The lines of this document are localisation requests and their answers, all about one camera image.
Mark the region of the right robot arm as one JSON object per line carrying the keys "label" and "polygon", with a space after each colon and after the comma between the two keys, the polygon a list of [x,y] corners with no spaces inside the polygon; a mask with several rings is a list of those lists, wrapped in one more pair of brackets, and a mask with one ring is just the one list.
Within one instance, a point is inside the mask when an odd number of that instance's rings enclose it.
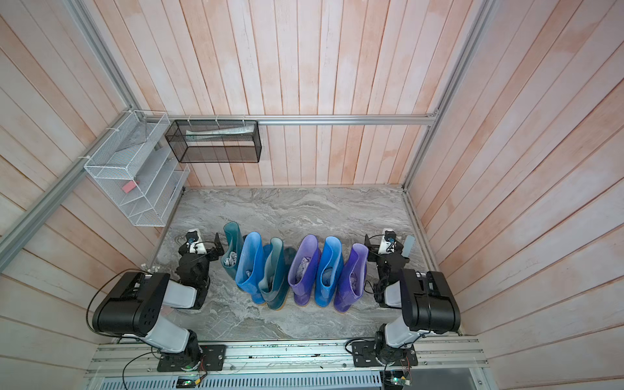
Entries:
{"label": "right robot arm", "polygon": [[378,281],[369,291],[381,306],[400,310],[401,316],[385,323],[374,341],[375,359],[383,366],[414,361],[409,348],[428,334],[455,332],[461,326],[458,304],[443,273],[422,273],[408,268],[415,237],[400,241],[392,229],[377,236],[366,235],[367,260],[375,263]]}

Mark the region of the teal rain boot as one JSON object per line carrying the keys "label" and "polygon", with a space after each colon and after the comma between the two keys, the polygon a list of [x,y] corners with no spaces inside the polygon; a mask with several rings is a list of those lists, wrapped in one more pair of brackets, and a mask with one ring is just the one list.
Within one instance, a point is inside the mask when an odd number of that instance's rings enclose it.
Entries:
{"label": "teal rain boot", "polygon": [[224,233],[227,240],[227,250],[221,258],[224,270],[232,278],[236,279],[240,253],[242,251],[244,238],[241,234],[240,226],[236,222],[229,222],[224,225]]}
{"label": "teal rain boot", "polygon": [[296,253],[278,237],[263,247],[264,273],[258,288],[269,309],[279,310],[284,305],[290,288],[288,274]]}

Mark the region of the blue rain boot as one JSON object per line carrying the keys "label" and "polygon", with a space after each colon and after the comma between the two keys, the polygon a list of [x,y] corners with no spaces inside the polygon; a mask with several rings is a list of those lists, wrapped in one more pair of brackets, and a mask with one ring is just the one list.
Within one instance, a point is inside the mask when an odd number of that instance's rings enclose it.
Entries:
{"label": "blue rain boot", "polygon": [[319,307],[327,307],[332,301],[343,267],[341,241],[336,237],[327,237],[316,276],[315,302]]}
{"label": "blue rain boot", "polygon": [[257,232],[247,235],[238,258],[235,281],[237,286],[250,294],[255,304],[262,305],[265,300],[258,284],[264,275],[263,239]]}

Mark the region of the purple rain boot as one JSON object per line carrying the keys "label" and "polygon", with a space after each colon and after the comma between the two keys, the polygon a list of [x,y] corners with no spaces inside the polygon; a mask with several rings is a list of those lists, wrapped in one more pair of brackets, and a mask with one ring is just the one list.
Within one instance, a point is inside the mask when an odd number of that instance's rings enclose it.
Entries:
{"label": "purple rain boot", "polygon": [[310,300],[320,261],[318,246],[318,238],[315,235],[306,236],[300,243],[289,270],[289,286],[293,292],[294,302],[299,306],[305,306]]}
{"label": "purple rain boot", "polygon": [[364,294],[367,279],[368,248],[359,243],[352,245],[349,259],[339,279],[334,299],[334,307],[344,313],[350,309]]}

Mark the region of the black mesh wall basket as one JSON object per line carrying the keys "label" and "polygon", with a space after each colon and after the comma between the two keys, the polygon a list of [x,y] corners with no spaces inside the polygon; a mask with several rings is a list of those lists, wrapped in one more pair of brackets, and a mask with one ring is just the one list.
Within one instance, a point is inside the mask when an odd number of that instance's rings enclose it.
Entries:
{"label": "black mesh wall basket", "polygon": [[[249,141],[186,141],[185,133],[192,128],[233,128],[253,125],[255,132]],[[258,163],[262,141],[258,123],[251,120],[174,120],[165,138],[179,162],[182,163]]]}

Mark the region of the light blue box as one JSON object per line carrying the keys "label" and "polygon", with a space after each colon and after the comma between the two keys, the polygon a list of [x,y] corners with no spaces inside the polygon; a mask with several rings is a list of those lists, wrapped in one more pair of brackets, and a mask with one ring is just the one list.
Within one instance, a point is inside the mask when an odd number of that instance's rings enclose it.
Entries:
{"label": "light blue box", "polygon": [[414,246],[414,242],[415,242],[415,237],[414,236],[407,236],[406,239],[403,242],[403,249],[401,251],[401,256],[404,258],[409,258],[411,251],[413,249]]}

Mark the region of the pink eraser block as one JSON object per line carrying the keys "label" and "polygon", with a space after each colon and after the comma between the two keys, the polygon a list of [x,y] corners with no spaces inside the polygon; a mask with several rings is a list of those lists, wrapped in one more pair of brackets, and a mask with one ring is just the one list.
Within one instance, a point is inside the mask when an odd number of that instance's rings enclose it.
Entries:
{"label": "pink eraser block", "polygon": [[128,194],[132,192],[136,187],[138,187],[138,182],[136,180],[130,180],[122,186],[122,190],[124,193]]}

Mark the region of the paper in black basket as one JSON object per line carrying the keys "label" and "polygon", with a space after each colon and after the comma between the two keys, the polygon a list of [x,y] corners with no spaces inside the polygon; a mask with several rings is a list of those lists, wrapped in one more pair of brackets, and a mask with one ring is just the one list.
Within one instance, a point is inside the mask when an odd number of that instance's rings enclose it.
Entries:
{"label": "paper in black basket", "polygon": [[255,126],[245,125],[233,128],[192,128],[185,133],[186,141],[249,141],[253,138]]}

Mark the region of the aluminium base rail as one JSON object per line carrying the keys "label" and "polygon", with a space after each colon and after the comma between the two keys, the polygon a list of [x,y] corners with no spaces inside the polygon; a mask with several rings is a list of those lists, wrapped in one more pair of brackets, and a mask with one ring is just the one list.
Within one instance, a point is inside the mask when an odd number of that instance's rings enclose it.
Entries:
{"label": "aluminium base rail", "polygon": [[[323,371],[360,371],[383,368],[416,370],[487,367],[475,336],[435,336],[419,339],[404,362],[379,363],[373,357],[354,364],[346,341],[216,341],[202,344],[206,357],[223,364],[221,374],[273,374]],[[159,360],[149,346],[136,343],[105,344],[97,348],[86,369],[87,378],[159,375]]]}

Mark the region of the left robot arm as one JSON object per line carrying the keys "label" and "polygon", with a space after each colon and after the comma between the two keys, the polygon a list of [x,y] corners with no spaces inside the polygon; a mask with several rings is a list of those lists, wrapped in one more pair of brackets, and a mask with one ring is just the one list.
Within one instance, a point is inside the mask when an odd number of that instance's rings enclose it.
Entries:
{"label": "left robot arm", "polygon": [[162,314],[162,308],[199,310],[210,287],[210,264],[224,255],[216,235],[212,249],[189,238],[181,247],[180,277],[166,272],[126,271],[94,312],[93,332],[104,336],[133,337],[160,352],[158,372],[220,371],[225,347],[201,346],[196,332],[182,328]]}

